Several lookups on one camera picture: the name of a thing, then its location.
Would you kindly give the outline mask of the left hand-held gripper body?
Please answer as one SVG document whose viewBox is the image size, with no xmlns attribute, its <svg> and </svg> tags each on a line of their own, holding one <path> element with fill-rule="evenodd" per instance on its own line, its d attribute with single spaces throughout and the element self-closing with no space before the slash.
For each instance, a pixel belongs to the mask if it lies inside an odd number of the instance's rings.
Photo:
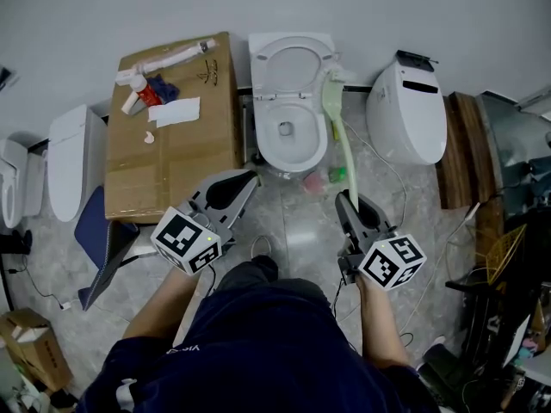
<svg viewBox="0 0 551 413">
<path fill-rule="evenodd" d="M 156 251 L 187 275 L 195 275 L 224 256 L 235 244 L 234 205 L 216 209 L 209 202 L 186 200 L 169 207 L 153 230 Z"/>
</svg>

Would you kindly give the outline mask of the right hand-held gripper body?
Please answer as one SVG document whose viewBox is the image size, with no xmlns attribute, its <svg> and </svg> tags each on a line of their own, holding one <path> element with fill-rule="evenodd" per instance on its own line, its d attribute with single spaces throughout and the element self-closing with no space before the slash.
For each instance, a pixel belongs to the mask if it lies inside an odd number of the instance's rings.
<svg viewBox="0 0 551 413">
<path fill-rule="evenodd" d="M 406 284 L 425 262 L 425 253 L 410 234 L 376 240 L 365 251 L 342 254 L 337 261 L 346 284 L 363 276 L 383 290 Z"/>
</svg>

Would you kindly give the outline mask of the green toilet brush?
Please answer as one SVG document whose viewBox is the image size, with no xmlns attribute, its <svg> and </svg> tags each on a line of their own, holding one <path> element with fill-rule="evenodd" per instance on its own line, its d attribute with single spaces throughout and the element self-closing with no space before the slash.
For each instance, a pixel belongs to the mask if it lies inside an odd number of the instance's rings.
<svg viewBox="0 0 551 413">
<path fill-rule="evenodd" d="M 332 129 L 337 133 L 338 140 L 341 143 L 349 183 L 350 202 L 358 211 L 359 194 L 357 188 L 356 167 L 342 117 L 342 96 L 344 86 L 352 78 L 353 75 L 346 71 L 342 66 L 333 65 L 330 70 L 328 70 L 322 85 L 321 103 L 324 112 L 331 120 Z"/>
</svg>

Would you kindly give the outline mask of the white ceramic toilet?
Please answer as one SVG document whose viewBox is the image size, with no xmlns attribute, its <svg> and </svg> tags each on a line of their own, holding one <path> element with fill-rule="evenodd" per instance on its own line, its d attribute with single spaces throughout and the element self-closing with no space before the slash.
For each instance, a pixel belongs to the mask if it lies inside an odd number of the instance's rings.
<svg viewBox="0 0 551 413">
<path fill-rule="evenodd" d="M 251 84 L 257 147 L 286 174 L 315 168 L 327 149 L 321 90 L 336 64 L 329 34 L 250 34 Z"/>
</svg>

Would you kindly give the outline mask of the person's right forearm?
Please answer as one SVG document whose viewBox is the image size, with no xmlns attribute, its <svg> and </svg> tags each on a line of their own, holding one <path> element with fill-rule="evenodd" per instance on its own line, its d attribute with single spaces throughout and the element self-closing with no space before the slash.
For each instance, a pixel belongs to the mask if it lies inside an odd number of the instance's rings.
<svg viewBox="0 0 551 413">
<path fill-rule="evenodd" d="M 356 285 L 360 293 L 363 358 L 378 368 L 408 367 L 410 361 L 387 293 L 363 275 L 356 279 Z"/>
</svg>

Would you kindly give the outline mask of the white toilet on right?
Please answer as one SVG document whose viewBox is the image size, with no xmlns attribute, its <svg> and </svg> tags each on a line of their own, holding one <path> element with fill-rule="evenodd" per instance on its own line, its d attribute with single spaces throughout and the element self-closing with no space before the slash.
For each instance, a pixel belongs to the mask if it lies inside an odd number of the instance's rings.
<svg viewBox="0 0 551 413">
<path fill-rule="evenodd" d="M 389 163 L 432 165 L 446 149 L 447 119 L 431 59 L 398 50 L 366 102 L 368 134 Z"/>
</svg>

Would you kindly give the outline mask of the white toilet on left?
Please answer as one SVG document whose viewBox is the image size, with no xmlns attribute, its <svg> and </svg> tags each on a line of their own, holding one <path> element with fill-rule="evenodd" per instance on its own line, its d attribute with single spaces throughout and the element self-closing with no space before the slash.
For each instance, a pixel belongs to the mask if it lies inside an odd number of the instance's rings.
<svg viewBox="0 0 551 413">
<path fill-rule="evenodd" d="M 104 183 L 107 125 L 81 105 L 53 120 L 46 154 L 49 199 L 62 222 L 74 220 Z"/>
</svg>

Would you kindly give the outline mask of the person's left grey shoe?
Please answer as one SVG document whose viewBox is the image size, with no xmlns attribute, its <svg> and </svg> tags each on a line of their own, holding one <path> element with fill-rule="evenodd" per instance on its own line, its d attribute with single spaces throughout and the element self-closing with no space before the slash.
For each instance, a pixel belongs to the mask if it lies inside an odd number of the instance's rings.
<svg viewBox="0 0 551 413">
<path fill-rule="evenodd" d="M 258 256 L 271 257 L 272 246 L 270 239 L 264 235 L 256 237 L 251 243 L 250 255 L 251 258 Z"/>
</svg>

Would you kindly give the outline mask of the pink disc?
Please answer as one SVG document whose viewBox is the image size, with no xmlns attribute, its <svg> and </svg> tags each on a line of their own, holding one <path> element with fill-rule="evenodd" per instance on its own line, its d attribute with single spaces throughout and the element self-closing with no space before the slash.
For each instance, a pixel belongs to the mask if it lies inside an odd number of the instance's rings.
<svg viewBox="0 0 551 413">
<path fill-rule="evenodd" d="M 324 180 L 317 171 L 307 174 L 302 180 L 302 185 L 309 194 L 319 195 L 324 193 Z"/>
</svg>

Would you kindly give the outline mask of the person's dark trousers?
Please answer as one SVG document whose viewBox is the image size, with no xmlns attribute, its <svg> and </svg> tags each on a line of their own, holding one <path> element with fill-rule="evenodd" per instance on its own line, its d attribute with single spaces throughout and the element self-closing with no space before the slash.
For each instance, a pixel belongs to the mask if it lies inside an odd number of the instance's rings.
<svg viewBox="0 0 551 413">
<path fill-rule="evenodd" d="M 215 292 L 241 291 L 253 287 L 289 291 L 302 298 L 329 306 L 327 297 L 313 282 L 301 278 L 280 278 L 277 263 L 268 255 L 255 256 L 247 262 L 241 262 L 224 275 Z"/>
</svg>

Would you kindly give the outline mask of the dark blue chair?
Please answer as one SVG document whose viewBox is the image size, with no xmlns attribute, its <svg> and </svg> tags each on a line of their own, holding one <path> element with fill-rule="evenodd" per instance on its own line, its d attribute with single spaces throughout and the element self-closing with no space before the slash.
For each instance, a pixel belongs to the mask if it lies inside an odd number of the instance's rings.
<svg viewBox="0 0 551 413">
<path fill-rule="evenodd" d="M 77 292 L 84 311 L 108 288 L 119 268 L 140 258 L 155 256 L 150 244 L 139 244 L 140 228 L 133 223 L 105 217 L 104 187 L 97 187 L 78 219 L 74 236 L 96 266 L 97 272 L 89 287 Z"/>
</svg>

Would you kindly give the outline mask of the stack of wooden planks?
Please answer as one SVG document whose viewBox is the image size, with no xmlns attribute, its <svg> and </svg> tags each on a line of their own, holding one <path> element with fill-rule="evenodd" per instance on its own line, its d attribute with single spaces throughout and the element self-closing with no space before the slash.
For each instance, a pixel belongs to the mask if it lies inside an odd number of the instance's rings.
<svg viewBox="0 0 551 413">
<path fill-rule="evenodd" d="M 505 211 L 500 197 L 490 139 L 476 98 L 454 92 L 443 98 L 447 143 L 436 163 L 441 208 L 452 210 L 480 203 L 475 213 L 475 263 L 505 234 Z"/>
</svg>

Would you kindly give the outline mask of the blue cloth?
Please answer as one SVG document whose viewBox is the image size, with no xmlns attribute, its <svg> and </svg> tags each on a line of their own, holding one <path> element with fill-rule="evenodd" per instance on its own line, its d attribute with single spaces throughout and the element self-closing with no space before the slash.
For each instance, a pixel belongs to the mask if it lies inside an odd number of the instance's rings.
<svg viewBox="0 0 551 413">
<path fill-rule="evenodd" d="M 179 88 L 172 83 L 166 83 L 160 74 L 155 77 L 148 77 L 147 82 L 152 86 L 163 104 L 175 101 L 180 94 Z"/>
</svg>

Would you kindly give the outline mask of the red bottle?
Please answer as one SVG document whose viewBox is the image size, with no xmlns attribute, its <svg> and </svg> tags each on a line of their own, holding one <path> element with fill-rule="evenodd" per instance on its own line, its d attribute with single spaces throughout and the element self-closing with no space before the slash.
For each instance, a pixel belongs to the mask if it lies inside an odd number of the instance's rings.
<svg viewBox="0 0 551 413">
<path fill-rule="evenodd" d="M 163 104 L 159 95 L 143 75 L 137 74 L 133 76 L 130 80 L 130 86 L 147 107 Z"/>
</svg>

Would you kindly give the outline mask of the black metal rack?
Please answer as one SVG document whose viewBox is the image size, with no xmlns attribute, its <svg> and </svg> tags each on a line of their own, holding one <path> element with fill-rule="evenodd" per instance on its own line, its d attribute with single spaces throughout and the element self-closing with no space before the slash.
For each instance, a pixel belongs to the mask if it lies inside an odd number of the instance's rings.
<svg viewBox="0 0 551 413">
<path fill-rule="evenodd" d="M 483 373 L 505 367 L 514 357 L 515 336 L 528 329 L 542 285 L 551 285 L 551 210 L 509 219 L 506 233 L 520 225 L 527 225 L 524 245 L 493 285 L 476 263 L 461 278 L 445 283 L 464 297 L 461 327 L 467 335 L 461 359 Z"/>
</svg>

